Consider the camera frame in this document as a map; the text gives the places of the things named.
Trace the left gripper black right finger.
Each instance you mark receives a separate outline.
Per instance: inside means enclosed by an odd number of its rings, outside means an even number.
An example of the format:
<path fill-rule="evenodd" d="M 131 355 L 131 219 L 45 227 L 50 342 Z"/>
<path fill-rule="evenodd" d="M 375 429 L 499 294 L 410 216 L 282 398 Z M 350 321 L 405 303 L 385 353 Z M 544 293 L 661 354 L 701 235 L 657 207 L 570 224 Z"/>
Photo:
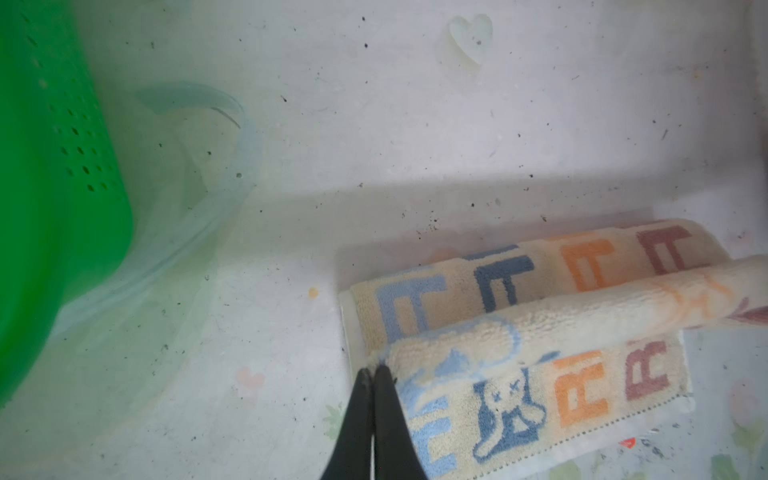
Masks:
<path fill-rule="evenodd" d="M 416 454 L 395 380 L 386 365 L 373 378 L 374 475 L 376 480 L 427 480 Z"/>

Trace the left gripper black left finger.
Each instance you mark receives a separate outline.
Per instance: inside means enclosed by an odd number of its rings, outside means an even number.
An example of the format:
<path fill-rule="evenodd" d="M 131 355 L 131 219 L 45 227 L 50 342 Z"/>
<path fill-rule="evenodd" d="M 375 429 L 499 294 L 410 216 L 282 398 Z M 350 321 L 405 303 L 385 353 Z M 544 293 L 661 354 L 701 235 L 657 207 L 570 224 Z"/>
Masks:
<path fill-rule="evenodd" d="M 339 436 L 321 479 L 370 479 L 373 432 L 373 377 L 363 368 L 357 373 Z"/>

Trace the striped rabbit text towel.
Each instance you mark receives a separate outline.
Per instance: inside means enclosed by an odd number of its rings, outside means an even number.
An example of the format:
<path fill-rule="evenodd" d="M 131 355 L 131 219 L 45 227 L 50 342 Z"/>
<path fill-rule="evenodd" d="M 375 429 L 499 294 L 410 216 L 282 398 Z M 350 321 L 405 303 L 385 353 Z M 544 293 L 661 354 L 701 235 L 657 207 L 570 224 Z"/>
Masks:
<path fill-rule="evenodd" d="M 352 371 L 387 366 L 430 479 L 525 477 L 695 401 L 682 333 L 767 320 L 767 259 L 682 219 L 512 244 L 339 296 Z"/>

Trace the green plastic basket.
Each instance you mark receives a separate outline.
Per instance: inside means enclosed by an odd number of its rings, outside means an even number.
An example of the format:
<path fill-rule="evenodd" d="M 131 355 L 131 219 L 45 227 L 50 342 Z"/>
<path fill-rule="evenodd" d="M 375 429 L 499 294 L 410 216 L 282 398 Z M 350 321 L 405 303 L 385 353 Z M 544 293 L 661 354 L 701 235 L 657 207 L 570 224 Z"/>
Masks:
<path fill-rule="evenodd" d="M 67 1 L 1 5 L 1 398 L 61 307 L 112 275 L 133 216 Z"/>

